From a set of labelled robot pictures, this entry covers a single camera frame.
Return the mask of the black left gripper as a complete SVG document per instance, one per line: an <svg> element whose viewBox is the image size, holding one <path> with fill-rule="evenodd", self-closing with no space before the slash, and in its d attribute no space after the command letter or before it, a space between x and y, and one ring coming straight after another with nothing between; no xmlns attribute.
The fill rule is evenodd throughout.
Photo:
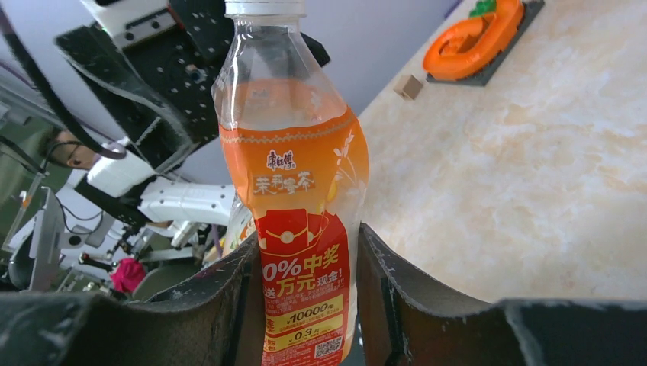
<svg viewBox="0 0 647 366"><path fill-rule="evenodd" d="M167 173L195 143L217 138L211 86L230 49L233 22L222 1L149 4L152 14L125 26L125 55L96 26L61 34L55 44L140 157Z"/></svg>

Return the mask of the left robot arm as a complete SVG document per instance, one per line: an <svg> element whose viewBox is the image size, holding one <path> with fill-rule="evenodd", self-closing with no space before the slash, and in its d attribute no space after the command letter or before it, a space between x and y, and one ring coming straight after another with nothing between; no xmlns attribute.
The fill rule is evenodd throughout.
<svg viewBox="0 0 647 366"><path fill-rule="evenodd" d="M174 182L168 174L218 136L211 86L233 40L222 1L86 1L94 23L56 45L124 131L78 191L134 226L226 225L231 185Z"/></svg>

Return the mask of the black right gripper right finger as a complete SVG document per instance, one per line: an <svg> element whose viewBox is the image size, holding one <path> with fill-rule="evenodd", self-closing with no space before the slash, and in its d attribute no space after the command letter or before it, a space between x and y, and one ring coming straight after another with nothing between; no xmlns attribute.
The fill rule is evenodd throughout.
<svg viewBox="0 0 647 366"><path fill-rule="evenodd" d="M644 365L639 301L470 297L359 230L358 306L368 365Z"/></svg>

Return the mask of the orange tea bottle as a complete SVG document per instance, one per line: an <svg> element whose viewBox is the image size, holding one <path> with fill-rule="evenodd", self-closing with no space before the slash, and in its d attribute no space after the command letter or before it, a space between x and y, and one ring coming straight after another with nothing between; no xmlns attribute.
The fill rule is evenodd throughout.
<svg viewBox="0 0 647 366"><path fill-rule="evenodd" d="M338 365L356 321L369 154L350 106L308 48L303 1L228 1L233 41L212 95L240 202L255 223L264 365Z"/></svg>

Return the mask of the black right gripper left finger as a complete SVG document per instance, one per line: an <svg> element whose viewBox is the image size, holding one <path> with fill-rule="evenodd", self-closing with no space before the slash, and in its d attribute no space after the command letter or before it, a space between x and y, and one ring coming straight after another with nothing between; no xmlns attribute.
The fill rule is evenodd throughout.
<svg viewBox="0 0 647 366"><path fill-rule="evenodd" d="M146 302L4 293L3 365L257 365L259 250L225 259Z"/></svg>

